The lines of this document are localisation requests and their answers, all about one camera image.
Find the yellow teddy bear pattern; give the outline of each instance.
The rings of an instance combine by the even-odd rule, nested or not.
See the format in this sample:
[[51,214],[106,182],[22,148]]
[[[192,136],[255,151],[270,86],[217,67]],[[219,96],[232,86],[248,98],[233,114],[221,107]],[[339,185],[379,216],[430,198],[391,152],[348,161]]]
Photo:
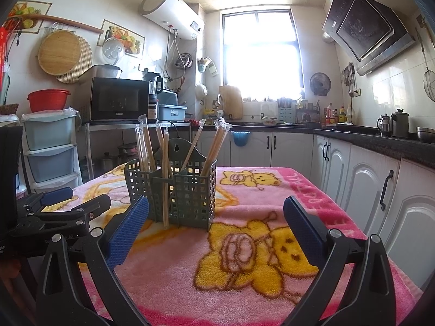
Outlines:
[[199,261],[194,278],[200,290],[251,286],[268,298],[288,297],[284,275],[311,278],[318,272],[288,227],[270,230],[260,220],[249,221],[245,227],[214,223],[208,241],[210,252]]
[[257,187],[258,185],[279,186],[281,181],[272,173],[254,173],[254,170],[243,170],[242,172],[223,172],[224,178],[220,180],[221,185],[245,185]]

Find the white cabinet door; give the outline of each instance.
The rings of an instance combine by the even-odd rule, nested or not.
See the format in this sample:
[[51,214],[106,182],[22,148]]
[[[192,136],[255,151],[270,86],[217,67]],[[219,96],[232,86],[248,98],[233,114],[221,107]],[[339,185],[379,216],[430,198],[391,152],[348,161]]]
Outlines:
[[313,135],[308,133],[272,133],[271,167],[292,168],[310,177]]
[[388,256],[419,287],[435,269],[435,172],[402,160],[380,237]]
[[350,154],[350,143],[329,139],[328,147],[325,150],[327,165],[323,192],[339,206],[343,198]]
[[313,141],[313,160],[311,164],[310,181],[316,185],[320,190],[323,189],[326,173],[326,137],[315,135]]
[[252,132],[247,144],[239,147],[234,143],[232,134],[228,134],[231,141],[231,166],[242,167],[270,167],[272,133]]
[[[204,156],[207,157],[208,151],[212,146],[213,139],[215,138],[216,131],[202,131],[199,137],[197,149]],[[218,166],[230,166],[230,133],[223,141],[222,147],[220,148],[219,154],[217,156]]]
[[[390,170],[393,177],[386,181]],[[341,208],[364,234],[379,234],[389,211],[398,171],[398,160],[352,146]],[[385,182],[385,209],[382,210],[380,200]]]

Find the black range hood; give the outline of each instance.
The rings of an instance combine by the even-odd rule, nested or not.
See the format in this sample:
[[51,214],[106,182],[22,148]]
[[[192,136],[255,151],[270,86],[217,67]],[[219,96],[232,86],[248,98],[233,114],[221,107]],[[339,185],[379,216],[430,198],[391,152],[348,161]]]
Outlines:
[[375,0],[332,0],[323,30],[363,76],[415,43],[394,11]]

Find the pink fleece tablecloth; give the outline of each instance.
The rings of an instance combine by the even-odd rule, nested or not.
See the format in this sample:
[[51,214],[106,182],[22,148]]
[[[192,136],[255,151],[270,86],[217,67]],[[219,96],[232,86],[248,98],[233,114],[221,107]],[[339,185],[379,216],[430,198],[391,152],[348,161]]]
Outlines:
[[[102,193],[112,207],[92,222],[104,226],[129,205],[123,166],[74,189],[68,210]],[[278,326],[293,310],[317,273],[302,253],[282,214],[295,195],[328,228],[365,238],[349,216],[304,176],[290,168],[218,168],[216,215],[210,232],[165,230],[145,222],[125,263],[115,272],[154,325]],[[393,263],[397,323],[421,291]],[[332,314],[352,270],[347,265],[323,316]],[[82,274],[97,311],[108,316],[86,266]]]

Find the fruit picture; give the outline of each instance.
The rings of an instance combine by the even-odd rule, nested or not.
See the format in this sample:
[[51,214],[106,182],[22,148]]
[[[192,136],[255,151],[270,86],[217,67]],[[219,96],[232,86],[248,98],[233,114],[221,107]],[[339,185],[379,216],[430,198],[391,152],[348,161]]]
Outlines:
[[[9,19],[5,22],[4,26],[7,29],[22,29],[23,33],[37,34],[41,28],[42,20],[36,18],[23,18],[23,15],[46,15],[50,7],[51,3],[48,2],[19,0],[9,12]],[[20,16],[20,19],[13,18],[14,16]]]
[[129,56],[142,58],[145,38],[131,30],[104,20],[102,28],[105,32],[100,35],[97,45],[102,46],[108,38],[118,39],[125,47],[125,53]]

